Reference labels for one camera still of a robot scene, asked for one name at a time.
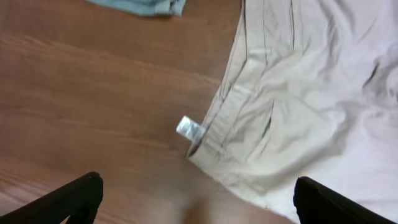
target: light blue cloth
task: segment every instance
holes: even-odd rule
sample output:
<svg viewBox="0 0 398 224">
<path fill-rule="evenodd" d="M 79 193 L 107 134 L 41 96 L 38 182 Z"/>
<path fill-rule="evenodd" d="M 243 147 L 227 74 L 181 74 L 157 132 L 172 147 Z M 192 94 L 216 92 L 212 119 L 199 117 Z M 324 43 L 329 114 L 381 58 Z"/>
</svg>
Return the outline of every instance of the light blue cloth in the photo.
<svg viewBox="0 0 398 224">
<path fill-rule="evenodd" d="M 140 16 L 179 15 L 186 0 L 86 0 Z"/>
</svg>

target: wood grain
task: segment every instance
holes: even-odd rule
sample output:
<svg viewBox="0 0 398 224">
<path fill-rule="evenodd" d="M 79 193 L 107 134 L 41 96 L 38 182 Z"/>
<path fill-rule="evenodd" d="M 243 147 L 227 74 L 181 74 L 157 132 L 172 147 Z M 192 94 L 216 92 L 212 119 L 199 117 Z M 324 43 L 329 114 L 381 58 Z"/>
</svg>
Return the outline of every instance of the wood grain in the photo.
<svg viewBox="0 0 398 224">
<path fill-rule="evenodd" d="M 175 133 L 210 105 L 239 0 L 189 0 L 168 18 L 81 0 L 0 6 L 0 215 L 97 171 L 96 223 L 288 223 L 201 173 Z"/>
</svg>

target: beige trousers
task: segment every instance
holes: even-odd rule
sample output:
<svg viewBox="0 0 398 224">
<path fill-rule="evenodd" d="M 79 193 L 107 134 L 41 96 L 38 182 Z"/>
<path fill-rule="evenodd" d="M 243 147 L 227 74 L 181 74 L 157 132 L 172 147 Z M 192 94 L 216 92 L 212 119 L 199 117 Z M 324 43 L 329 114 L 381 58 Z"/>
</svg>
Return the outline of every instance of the beige trousers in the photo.
<svg viewBox="0 0 398 224">
<path fill-rule="evenodd" d="M 188 158 L 297 222 L 306 175 L 398 222 L 398 1 L 246 0 Z"/>
</svg>

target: white fabric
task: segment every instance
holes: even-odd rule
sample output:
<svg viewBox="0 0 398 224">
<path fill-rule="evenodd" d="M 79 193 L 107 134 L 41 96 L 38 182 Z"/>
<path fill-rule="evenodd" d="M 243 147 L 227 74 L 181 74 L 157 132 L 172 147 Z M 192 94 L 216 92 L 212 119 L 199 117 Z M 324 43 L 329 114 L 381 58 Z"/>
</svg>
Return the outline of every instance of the white fabric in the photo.
<svg viewBox="0 0 398 224">
<path fill-rule="evenodd" d="M 398 222 L 398 1 L 245 6 L 189 159 L 295 222 L 301 175 Z"/>
</svg>

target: white label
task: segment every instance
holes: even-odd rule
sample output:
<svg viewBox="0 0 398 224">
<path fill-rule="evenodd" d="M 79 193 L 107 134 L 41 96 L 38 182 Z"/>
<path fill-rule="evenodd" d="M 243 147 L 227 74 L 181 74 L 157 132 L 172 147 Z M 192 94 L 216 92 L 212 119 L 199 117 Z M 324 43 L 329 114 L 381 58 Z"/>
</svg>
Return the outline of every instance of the white label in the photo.
<svg viewBox="0 0 398 224">
<path fill-rule="evenodd" d="M 205 135 L 206 129 L 194 122 L 187 116 L 184 116 L 177 126 L 177 132 L 192 143 L 198 144 Z"/>
</svg>

